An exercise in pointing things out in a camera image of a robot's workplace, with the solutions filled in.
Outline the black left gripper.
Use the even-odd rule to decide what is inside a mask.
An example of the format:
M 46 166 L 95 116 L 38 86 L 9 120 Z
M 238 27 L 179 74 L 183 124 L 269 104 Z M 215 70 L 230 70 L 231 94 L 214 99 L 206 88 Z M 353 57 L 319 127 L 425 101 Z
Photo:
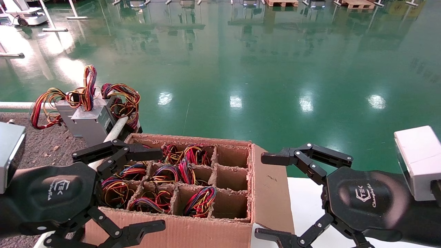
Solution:
M 114 139 L 75 151 L 72 154 L 75 163 L 69 166 L 18 169 L 1 194 L 1 238 L 54 231 L 44 240 L 45 246 L 126 248 L 139 245 L 146 234 L 164 231 L 165 221 L 147 221 L 119 228 L 98 207 L 90 206 L 94 201 L 97 175 L 104 180 L 130 161 L 157 161 L 162 157 L 159 148 L 145 148 L 140 143 L 128 144 Z M 99 160 L 103 161 L 95 170 L 87 166 Z M 93 245 L 65 238 L 89 220 L 108 234 L 103 243 Z

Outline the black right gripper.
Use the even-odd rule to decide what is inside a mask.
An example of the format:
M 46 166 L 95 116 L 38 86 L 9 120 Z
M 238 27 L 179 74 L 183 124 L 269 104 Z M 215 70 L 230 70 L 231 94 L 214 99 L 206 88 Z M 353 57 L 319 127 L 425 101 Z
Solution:
M 263 152 L 260 161 L 267 165 L 295 165 L 317 185 L 326 183 L 329 211 L 300 236 L 257 228 L 258 239 L 274 241 L 280 248 L 312 248 L 332 226 L 353 240 L 356 248 L 373 248 L 367 237 L 440 246 L 440 207 L 436 201 L 416 201 L 402 174 L 355 171 L 349 168 L 353 162 L 350 155 L 312 143 L 283 148 L 278 153 Z M 327 177 L 318 162 L 338 169 Z

